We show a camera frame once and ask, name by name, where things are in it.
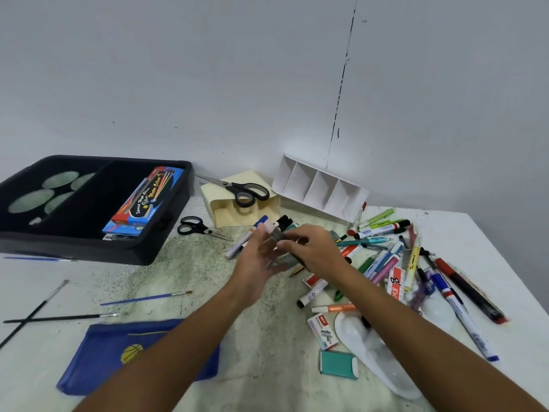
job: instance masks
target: blue pencil case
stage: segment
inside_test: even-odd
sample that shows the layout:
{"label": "blue pencil case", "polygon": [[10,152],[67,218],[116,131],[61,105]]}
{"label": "blue pencil case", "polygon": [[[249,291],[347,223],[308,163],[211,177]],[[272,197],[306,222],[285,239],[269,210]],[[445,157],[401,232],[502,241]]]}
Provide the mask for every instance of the blue pencil case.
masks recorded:
{"label": "blue pencil case", "polygon": [[[173,319],[90,326],[69,367],[57,383],[57,388],[66,395],[89,395],[116,370],[182,321]],[[219,346],[195,381],[216,376],[218,366]]]}

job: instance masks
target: white table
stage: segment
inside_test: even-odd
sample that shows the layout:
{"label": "white table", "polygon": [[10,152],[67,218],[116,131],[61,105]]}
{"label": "white table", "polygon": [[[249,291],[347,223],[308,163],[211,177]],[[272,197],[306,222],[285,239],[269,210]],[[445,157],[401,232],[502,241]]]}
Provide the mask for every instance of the white table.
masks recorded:
{"label": "white table", "polygon": [[[338,233],[346,228],[343,221],[302,205],[293,207],[284,201],[283,206],[283,213],[299,224],[317,223]],[[384,209],[368,207],[365,218]],[[198,215],[211,225],[201,198],[191,198],[182,215]],[[463,298],[501,358],[496,367],[549,407],[549,316],[481,230],[467,214],[398,209],[394,217],[418,223],[425,248],[467,273],[512,319],[507,325],[495,325]],[[223,233],[237,238],[245,230],[226,228]],[[234,260],[223,257],[229,246],[203,235],[182,237],[174,229],[150,266],[0,259],[0,312],[3,319],[24,318],[67,278],[71,282],[38,316],[106,312],[100,302],[193,290],[192,296],[120,305],[127,315],[110,322],[185,317],[230,276]],[[370,254],[364,250],[353,264]],[[393,395],[362,364],[357,381],[319,373],[319,346],[306,324],[310,309],[299,310],[295,304],[306,292],[300,280],[305,273],[300,275],[289,279],[281,274],[270,280],[260,301],[244,311],[225,336],[217,377],[194,383],[176,410],[431,410],[425,399],[412,403]],[[329,301],[321,294],[315,304]],[[333,324],[332,314],[328,320]],[[0,350],[0,410],[70,411],[79,398],[60,393],[55,385],[94,323],[27,324]],[[0,324],[0,338],[13,328]],[[477,352],[457,321],[451,333]]]}

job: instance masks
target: black plastic organizer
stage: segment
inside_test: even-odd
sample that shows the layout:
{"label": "black plastic organizer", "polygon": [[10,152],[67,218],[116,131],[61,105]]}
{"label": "black plastic organizer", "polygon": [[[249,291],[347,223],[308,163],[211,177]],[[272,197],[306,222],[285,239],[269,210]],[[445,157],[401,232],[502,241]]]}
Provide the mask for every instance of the black plastic organizer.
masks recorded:
{"label": "black plastic organizer", "polygon": [[[107,222],[157,166],[178,167],[184,172],[140,235],[128,241],[103,240]],[[44,205],[18,214],[8,212],[18,197],[42,189],[45,179],[65,171],[95,175],[47,215]],[[0,183],[0,252],[149,265],[189,200],[193,175],[193,166],[187,161],[46,157]],[[54,191],[58,196],[71,189],[65,185]],[[37,217],[42,221],[30,225]]]}

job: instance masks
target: scissors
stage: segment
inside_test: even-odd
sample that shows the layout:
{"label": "scissors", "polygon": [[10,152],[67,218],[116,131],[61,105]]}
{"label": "scissors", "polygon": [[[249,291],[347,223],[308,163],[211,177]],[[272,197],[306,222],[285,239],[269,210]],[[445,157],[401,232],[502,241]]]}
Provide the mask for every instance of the scissors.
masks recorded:
{"label": "scissors", "polygon": [[223,234],[219,234],[215,228],[208,228],[204,225],[202,218],[189,215],[183,217],[180,221],[180,225],[177,227],[177,232],[181,235],[189,235],[192,233],[208,234],[214,237],[222,238],[223,240],[233,241],[229,237],[225,237]]}
{"label": "scissors", "polygon": [[[233,183],[220,181],[219,179],[209,178],[208,176],[195,175],[200,179],[204,179],[211,183],[214,183],[219,186],[223,186],[229,192],[234,194],[234,200],[237,205],[242,208],[251,207],[255,204],[255,199],[257,198],[260,201],[266,201],[269,199],[269,191],[263,185],[258,185],[257,183]],[[258,194],[253,189],[257,189],[263,194]]]}

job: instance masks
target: pink marker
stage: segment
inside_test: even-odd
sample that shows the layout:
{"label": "pink marker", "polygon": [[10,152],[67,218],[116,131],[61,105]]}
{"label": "pink marker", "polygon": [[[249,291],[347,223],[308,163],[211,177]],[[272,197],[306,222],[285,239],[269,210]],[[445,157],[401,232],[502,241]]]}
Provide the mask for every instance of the pink marker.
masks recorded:
{"label": "pink marker", "polygon": [[385,263],[385,266],[379,271],[379,273],[372,279],[372,282],[374,284],[380,283],[385,277],[389,274],[390,270],[399,262],[400,256],[395,254],[393,257],[391,257],[387,263]]}

